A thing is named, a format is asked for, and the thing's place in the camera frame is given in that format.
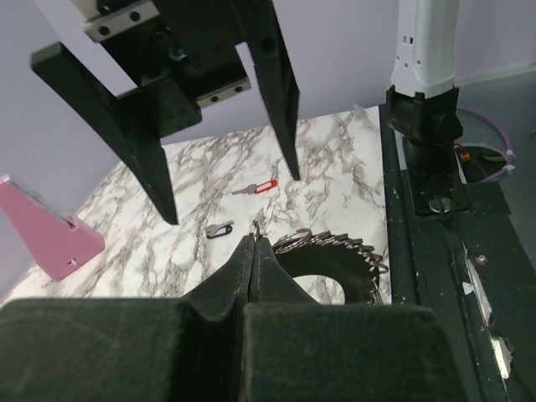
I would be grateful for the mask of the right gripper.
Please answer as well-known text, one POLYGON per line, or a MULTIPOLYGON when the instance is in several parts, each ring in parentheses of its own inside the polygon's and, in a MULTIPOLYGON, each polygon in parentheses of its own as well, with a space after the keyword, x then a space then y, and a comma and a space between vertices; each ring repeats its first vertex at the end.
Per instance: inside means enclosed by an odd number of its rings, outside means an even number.
MULTIPOLYGON (((275 7, 272 1, 233 1, 231 7, 282 155, 298 181, 300 91, 275 7)), ((30 67, 124 162, 162 218, 177 225, 161 139, 200 123, 199 107, 250 90, 250 79, 234 51, 227 65, 205 68, 196 63, 173 38, 153 1, 83 1, 81 13, 86 35, 139 87, 113 95, 62 43, 33 53, 30 67)))

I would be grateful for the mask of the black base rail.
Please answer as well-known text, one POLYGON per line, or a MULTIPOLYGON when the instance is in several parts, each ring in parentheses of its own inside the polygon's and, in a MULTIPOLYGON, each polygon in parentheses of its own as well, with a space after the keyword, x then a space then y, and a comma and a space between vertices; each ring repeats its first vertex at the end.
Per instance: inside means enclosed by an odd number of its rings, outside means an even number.
POLYGON ((419 217, 386 122, 380 138, 393 301, 436 313, 469 400, 534 400, 535 272, 500 186, 466 185, 448 223, 419 217))

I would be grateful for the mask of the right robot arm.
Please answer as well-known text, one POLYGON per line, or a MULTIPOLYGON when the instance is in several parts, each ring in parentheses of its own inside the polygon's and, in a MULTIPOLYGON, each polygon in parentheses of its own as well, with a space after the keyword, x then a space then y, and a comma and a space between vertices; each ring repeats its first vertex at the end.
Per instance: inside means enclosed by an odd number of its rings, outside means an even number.
MULTIPOLYGON (((178 223, 161 139, 197 125, 205 106, 245 91, 237 53, 245 44, 283 157, 299 178, 300 91, 270 1, 78 1, 85 34, 134 82, 113 95, 62 43, 33 53, 32 71, 129 167, 162 218, 178 223)), ((451 170, 462 134, 456 116, 455 1, 399 5, 389 125, 407 137, 410 167, 422 176, 451 170)))

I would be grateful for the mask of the pink metronome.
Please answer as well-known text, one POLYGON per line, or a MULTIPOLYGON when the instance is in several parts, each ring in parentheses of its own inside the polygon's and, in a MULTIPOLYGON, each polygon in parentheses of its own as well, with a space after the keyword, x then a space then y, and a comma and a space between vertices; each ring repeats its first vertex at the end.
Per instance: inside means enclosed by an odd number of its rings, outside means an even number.
POLYGON ((71 275, 106 247, 103 236, 86 222, 50 208, 8 175, 1 177, 1 209, 35 263, 54 281, 71 275))

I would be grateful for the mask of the steel disc with keyrings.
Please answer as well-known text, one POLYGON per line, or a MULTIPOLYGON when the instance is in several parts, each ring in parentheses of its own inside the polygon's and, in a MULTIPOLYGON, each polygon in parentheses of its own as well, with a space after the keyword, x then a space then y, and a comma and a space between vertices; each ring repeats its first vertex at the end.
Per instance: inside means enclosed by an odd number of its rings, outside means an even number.
POLYGON ((361 238, 301 228, 282 236, 271 248, 281 268, 293 279, 324 276, 342 287, 346 303, 384 303, 380 277, 389 273, 389 267, 361 238))

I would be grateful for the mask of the black tag key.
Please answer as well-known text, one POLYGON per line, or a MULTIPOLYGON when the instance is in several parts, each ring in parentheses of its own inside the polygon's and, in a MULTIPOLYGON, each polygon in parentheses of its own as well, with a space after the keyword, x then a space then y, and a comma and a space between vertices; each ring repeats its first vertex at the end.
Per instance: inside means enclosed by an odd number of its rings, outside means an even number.
POLYGON ((233 220, 229 220, 223 224, 211 224, 206 227, 205 236, 211 240, 229 235, 233 231, 234 223, 233 220))

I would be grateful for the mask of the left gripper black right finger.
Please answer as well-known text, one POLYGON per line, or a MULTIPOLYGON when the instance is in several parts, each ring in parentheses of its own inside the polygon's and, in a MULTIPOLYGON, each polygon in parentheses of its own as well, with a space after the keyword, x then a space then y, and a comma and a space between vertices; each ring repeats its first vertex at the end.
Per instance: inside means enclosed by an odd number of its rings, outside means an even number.
POLYGON ((434 313, 346 303, 324 276, 291 278, 256 243, 245 307, 249 401, 458 401, 461 378, 434 313))

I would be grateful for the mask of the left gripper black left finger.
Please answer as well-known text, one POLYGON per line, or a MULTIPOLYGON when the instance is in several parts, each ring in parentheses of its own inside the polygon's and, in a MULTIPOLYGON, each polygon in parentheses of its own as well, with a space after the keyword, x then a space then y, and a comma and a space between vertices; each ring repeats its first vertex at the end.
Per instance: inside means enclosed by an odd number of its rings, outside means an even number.
POLYGON ((174 298, 26 298, 1 310, 4 401, 236 401, 255 250, 174 298))

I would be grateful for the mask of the red key tag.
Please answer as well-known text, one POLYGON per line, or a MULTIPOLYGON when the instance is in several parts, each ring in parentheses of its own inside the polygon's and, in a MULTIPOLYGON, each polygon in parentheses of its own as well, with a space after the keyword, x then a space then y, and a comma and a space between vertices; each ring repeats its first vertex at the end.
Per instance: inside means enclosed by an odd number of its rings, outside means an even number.
POLYGON ((260 194, 267 192, 273 188, 275 188, 278 184, 278 181, 275 179, 270 179, 263 183, 252 183, 247 185, 246 187, 235 190, 231 194, 232 195, 238 195, 238 194, 260 194))

